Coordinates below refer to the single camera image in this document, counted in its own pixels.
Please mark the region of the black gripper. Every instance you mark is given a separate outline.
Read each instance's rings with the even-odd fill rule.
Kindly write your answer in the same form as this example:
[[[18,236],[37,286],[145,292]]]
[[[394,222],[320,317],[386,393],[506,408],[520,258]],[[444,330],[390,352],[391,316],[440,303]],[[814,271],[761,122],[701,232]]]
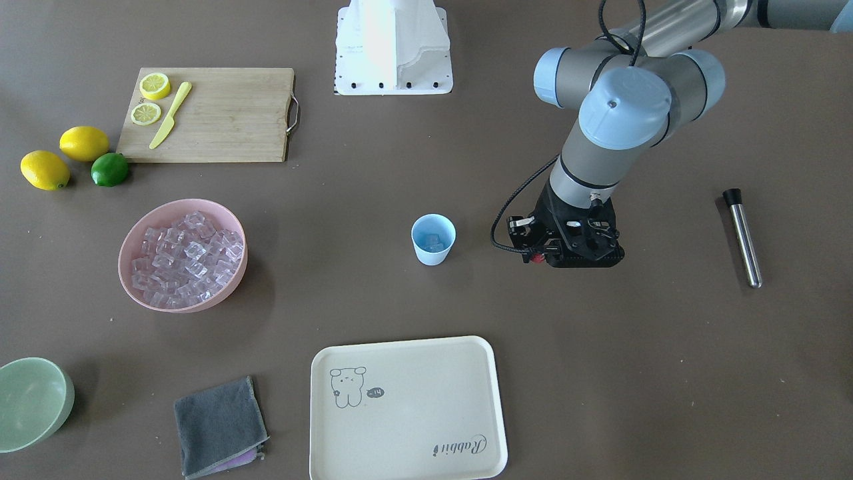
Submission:
[[[541,253],[554,268],[604,268],[625,256],[610,199],[594,200],[588,209],[579,209],[564,203],[550,185],[543,188],[530,215],[508,218],[508,234],[524,263]]]

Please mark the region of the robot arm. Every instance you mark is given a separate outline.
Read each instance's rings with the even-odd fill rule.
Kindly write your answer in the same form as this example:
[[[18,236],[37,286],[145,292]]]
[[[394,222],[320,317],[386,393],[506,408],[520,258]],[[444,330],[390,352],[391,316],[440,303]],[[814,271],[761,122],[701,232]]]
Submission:
[[[701,118],[727,85],[722,64],[697,43],[735,27],[849,33],[850,1],[670,1],[580,49],[549,49],[537,61],[537,97],[578,111],[534,209],[508,218],[524,263],[612,267],[624,258],[612,192],[633,163]]]

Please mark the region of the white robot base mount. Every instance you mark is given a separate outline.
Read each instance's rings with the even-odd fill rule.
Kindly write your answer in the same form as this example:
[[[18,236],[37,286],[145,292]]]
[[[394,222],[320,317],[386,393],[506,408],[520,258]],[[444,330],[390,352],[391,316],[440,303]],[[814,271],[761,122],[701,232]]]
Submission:
[[[432,1],[351,1],[337,12],[336,95],[453,90],[447,13]]]

